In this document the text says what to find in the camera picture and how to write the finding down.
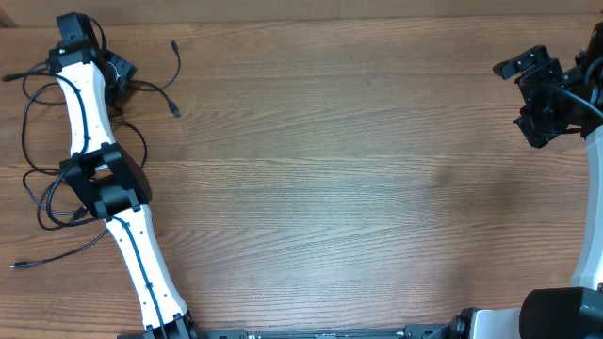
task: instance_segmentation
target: wood grain surface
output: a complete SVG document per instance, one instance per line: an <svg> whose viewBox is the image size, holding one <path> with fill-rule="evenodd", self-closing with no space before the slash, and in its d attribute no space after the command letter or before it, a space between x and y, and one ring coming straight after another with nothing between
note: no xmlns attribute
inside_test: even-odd
<svg viewBox="0 0 603 339"><path fill-rule="evenodd" d="M600 0L0 0L18 27L78 11L105 24L183 24L470 15L597 14Z"/></svg>
<svg viewBox="0 0 603 339"><path fill-rule="evenodd" d="M566 286L579 255L583 140L532 149L499 61L545 44L564 67L592 16L107 27L109 48L163 83L124 116L149 143L155 231L203 329L303 330L448 322ZM0 30L0 73L47 56L55 29ZM44 79L31 81L32 90ZM45 94L60 98L54 91ZM45 232L21 176L25 98L0 84L0 337L114 338L141 329L114 240L53 264L102 223ZM41 166L68 156L64 107L30 113ZM138 138L116 132L141 156ZM41 192L48 177L32 178ZM68 189L57 208L76 207Z"/></svg>

